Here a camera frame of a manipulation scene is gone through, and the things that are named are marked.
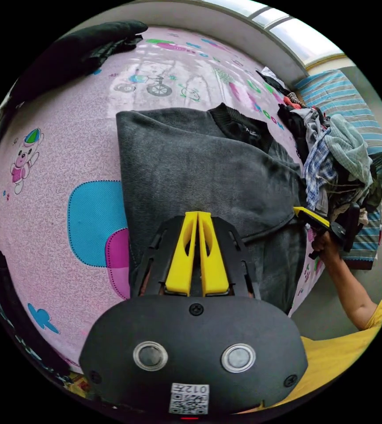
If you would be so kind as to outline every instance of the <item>person's arm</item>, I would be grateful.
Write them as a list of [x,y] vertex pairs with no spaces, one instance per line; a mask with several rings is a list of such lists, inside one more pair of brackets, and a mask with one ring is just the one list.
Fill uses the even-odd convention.
[[348,318],[357,329],[365,329],[378,307],[377,304],[370,299],[364,287],[351,274],[347,264],[340,257],[338,246],[328,232],[317,237],[312,246],[314,250],[320,252],[320,258],[337,289]]

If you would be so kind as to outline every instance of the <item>screw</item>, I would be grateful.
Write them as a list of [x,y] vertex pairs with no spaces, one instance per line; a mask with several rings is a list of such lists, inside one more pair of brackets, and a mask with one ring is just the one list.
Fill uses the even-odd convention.
[[288,376],[284,381],[285,387],[292,387],[298,380],[298,377],[295,374]]
[[190,307],[189,307],[189,312],[191,313],[191,315],[193,315],[194,317],[197,317],[198,315],[201,315],[204,312],[204,308],[203,305],[201,305],[200,303],[193,303]]
[[99,373],[97,373],[97,371],[91,371],[91,375],[90,375],[90,377],[91,377],[91,381],[92,381],[93,383],[95,383],[95,384],[101,384],[101,382],[102,382],[102,378],[101,378],[101,376],[99,375]]

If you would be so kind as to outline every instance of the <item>yellow shirt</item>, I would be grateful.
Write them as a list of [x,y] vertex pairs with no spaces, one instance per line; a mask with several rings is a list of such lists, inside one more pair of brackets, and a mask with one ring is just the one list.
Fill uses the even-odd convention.
[[306,350],[307,370],[288,397],[270,408],[300,398],[338,377],[360,358],[381,325],[382,301],[362,331],[329,340],[301,337]]

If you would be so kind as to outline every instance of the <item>window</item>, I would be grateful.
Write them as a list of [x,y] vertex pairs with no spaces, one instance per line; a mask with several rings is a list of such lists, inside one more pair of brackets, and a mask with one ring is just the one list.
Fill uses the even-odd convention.
[[240,13],[244,16],[250,16],[257,10],[260,10],[265,4],[258,3],[252,0],[203,0],[207,3],[217,4],[226,9],[231,9],[234,12]]
[[269,9],[266,12],[263,12],[261,15],[256,16],[253,21],[264,27],[268,23],[276,21],[280,18],[284,18],[285,16],[288,16],[288,13],[282,12],[278,9]]
[[271,29],[305,64],[343,51],[314,28],[291,19]]

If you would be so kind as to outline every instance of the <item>gray sweater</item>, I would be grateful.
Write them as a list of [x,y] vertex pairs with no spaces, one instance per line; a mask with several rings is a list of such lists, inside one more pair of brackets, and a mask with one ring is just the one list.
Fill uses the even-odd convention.
[[267,124],[224,104],[119,112],[121,178],[130,235],[130,282],[159,225],[186,211],[234,225],[256,267],[261,298],[291,308],[306,254],[300,167]]

